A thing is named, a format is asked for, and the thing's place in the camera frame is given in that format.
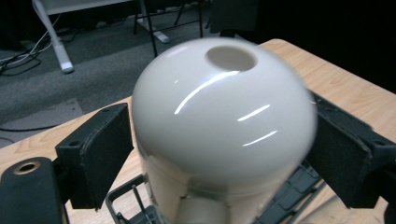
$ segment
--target black plastic holder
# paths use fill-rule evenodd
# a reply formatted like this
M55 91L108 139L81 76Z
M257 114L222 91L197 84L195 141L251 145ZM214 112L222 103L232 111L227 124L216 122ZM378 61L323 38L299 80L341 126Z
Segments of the black plastic holder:
M139 175L122 186L110 191L106 197L106 206L117 224L158 224L160 223L153 205L145 207L137 186L144 184L143 175ZM267 204L262 215L257 218L254 224L273 224L285 220L292 223L306 206L314 199L326 184L318 173L309 165L308 161L303 161L293 172L290 178L282 185L274 198ZM115 211L113 203L120 196L129 191L134 192L134 196L140 207L140 213L127 219L121 212Z

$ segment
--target wooden tabletop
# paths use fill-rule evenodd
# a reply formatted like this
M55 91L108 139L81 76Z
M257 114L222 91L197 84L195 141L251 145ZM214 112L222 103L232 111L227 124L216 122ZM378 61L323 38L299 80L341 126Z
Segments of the wooden tabletop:
M260 45L282 57L303 78L308 89L333 102L335 105L371 125L375 132L396 142L396 95L373 83L357 77L348 71L328 63L319 57L288 43L273 39ZM125 102L131 106L132 97ZM63 125L26 138L0 149L0 174L18 161L33 157L56 158L55 146L93 114L84 115ZM122 167L112 189L141 174L137 150L134 149ZM147 195L142 195L149 203ZM308 205L297 219L297 223L384 223L383 213L387 203L380 199L375 209L346 209L334 192L326 187ZM138 205L131 195L125 195L114 202L117 211L130 217L138 211ZM66 205L70 222L114 223L106 205L98 212L74 210Z

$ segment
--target white dome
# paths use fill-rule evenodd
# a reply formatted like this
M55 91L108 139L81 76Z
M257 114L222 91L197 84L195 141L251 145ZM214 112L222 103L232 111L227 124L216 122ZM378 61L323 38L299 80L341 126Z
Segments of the white dome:
M132 114L143 156L209 185L298 165L317 124L311 94L294 70L270 51L221 37L158 56L134 87Z

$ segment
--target round hole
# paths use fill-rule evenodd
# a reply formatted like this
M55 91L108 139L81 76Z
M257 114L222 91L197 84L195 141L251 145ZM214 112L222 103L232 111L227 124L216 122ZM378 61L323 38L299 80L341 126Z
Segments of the round hole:
M253 55L243 49L232 46L222 46L210 49L207 58L214 65L229 71L247 71L256 65Z
M29 174L29 173L33 172L34 170L36 170L39 166L40 166L40 162L38 162L38 161L29 161L29 162L26 162L26 163L18 166L14 170L14 174L16 174L16 175L26 175L26 174Z
M79 141L73 141L69 144L70 147L75 147L79 144Z

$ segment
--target circular brass ring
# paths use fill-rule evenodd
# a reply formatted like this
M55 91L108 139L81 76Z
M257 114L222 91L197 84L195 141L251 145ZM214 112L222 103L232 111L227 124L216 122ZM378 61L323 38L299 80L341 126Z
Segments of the circular brass ring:
M15 175L26 175L29 174L40 166L40 162L38 161L29 161L24 164L19 165L17 168L14 170Z

